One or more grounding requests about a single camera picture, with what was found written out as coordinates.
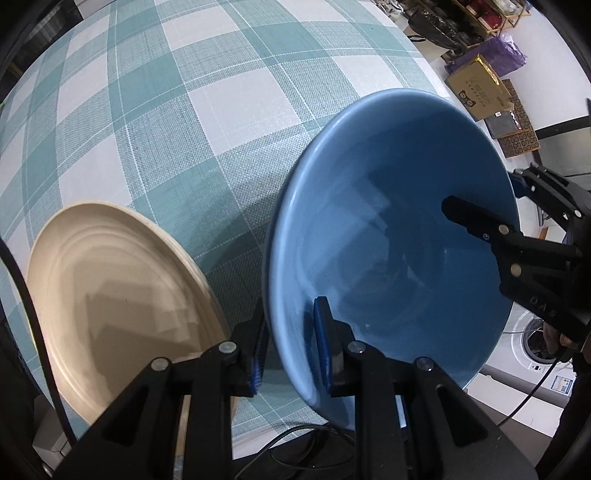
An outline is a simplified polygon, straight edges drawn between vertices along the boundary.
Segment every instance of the plaid tablecloth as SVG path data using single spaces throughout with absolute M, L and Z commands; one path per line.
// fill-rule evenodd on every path
M 232 327 L 261 294 L 261 245 L 288 170 L 333 115 L 391 87 L 448 95 L 370 2 L 118 0 L 60 38 L 8 96 L 0 234 L 26 271 L 35 237 L 62 207 L 129 206 L 195 259 Z M 46 391 L 1 270 L 10 327 Z M 260 395 L 239 406 L 235 445 L 324 422 L 270 356 Z

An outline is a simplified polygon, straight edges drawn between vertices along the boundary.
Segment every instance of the hand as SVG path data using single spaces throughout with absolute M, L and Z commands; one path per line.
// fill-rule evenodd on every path
M 546 342 L 549 353 L 553 355 L 560 345 L 573 349 L 577 349 L 578 347 L 570 338 L 559 333 L 558 330 L 547 322 L 544 322 L 544 341 Z M 582 353 L 585 361 L 591 364 L 591 340 L 587 341 Z

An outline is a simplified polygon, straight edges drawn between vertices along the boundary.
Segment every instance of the teal and white checkered fabric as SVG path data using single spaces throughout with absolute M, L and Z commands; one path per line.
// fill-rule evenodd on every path
M 127 205 L 207 275 L 232 327 L 261 294 L 277 193 L 310 140 L 371 92 L 447 96 L 373 4 L 357 0 L 118 0 L 25 72 L 0 116 L 0 234 L 23 271 L 50 216 L 80 200 Z M 0 297 L 45 389 L 5 271 Z M 74 429 L 86 428 L 74 412 Z M 271 354 L 235 438 L 322 422 Z

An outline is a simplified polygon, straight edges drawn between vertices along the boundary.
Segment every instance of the washing machine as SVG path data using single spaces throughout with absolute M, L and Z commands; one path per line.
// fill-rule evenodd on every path
M 554 362 L 554 356 L 546 348 L 542 326 L 540 318 L 514 303 L 505 330 L 480 372 L 530 393 Z M 560 362 L 534 396 L 564 408 L 575 377 L 572 364 Z

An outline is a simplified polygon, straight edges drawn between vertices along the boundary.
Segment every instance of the cardboard box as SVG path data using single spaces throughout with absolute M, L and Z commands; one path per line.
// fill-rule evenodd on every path
M 530 117 L 525 113 L 525 108 L 523 108 L 513 84 L 510 80 L 503 80 L 503 84 L 511 95 L 510 100 L 515 106 L 514 113 L 522 126 L 522 131 L 499 139 L 499 145 L 505 158 L 510 158 L 539 149 L 540 142 L 538 142 Z
M 446 83 L 474 120 L 513 110 L 507 88 L 481 55 L 452 73 Z

